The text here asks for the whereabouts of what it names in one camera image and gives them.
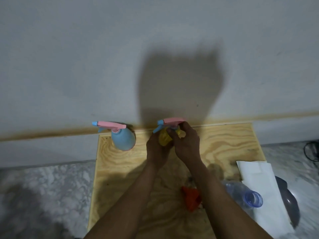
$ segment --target black cable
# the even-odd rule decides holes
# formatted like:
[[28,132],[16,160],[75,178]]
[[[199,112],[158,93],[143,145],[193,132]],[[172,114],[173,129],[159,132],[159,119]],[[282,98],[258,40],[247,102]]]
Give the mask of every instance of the black cable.
[[[310,151],[312,152],[314,159],[309,158],[306,153],[306,148],[308,146],[310,146],[309,148],[310,148]],[[313,165],[319,170],[319,167],[317,165],[317,163],[319,162],[319,141],[307,142],[305,146],[303,147],[303,153],[305,154],[305,157],[309,159],[310,161],[312,161]]]

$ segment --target plywood board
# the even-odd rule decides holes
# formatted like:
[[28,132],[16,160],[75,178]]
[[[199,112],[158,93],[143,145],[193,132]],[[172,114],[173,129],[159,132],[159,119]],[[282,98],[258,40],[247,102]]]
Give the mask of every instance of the plywood board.
[[[200,154],[209,170],[220,179],[240,180],[237,160],[265,160],[250,123],[195,128]],[[103,216],[134,182],[144,167],[149,131],[136,133],[130,151],[114,147],[110,135],[100,135],[88,229]],[[159,171],[137,238],[214,238],[204,209],[186,210],[181,186],[191,174],[172,149]]]

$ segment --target blue spray bottle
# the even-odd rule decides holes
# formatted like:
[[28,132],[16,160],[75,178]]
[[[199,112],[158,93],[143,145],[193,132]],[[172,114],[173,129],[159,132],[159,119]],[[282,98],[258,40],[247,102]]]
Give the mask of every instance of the blue spray bottle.
[[122,151],[130,150],[135,145],[136,138],[125,124],[97,121],[92,122],[92,125],[99,127],[99,132],[104,129],[111,129],[114,145]]

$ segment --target marble floor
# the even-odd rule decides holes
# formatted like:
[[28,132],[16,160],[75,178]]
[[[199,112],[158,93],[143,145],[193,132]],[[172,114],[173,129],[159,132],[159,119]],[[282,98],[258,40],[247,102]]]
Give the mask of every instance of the marble floor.
[[[305,142],[262,146],[276,176],[297,198],[301,220],[293,235],[318,238],[319,174]],[[95,162],[0,171],[0,238],[83,238]]]

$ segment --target forearm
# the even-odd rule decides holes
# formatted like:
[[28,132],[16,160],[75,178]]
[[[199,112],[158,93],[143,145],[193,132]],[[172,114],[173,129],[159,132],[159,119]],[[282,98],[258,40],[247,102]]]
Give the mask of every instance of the forearm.
[[200,161],[188,165],[217,238],[253,239],[269,236],[229,196],[220,181]]
[[156,169],[147,163],[136,181],[94,225],[85,239],[133,238],[149,201],[156,173]]

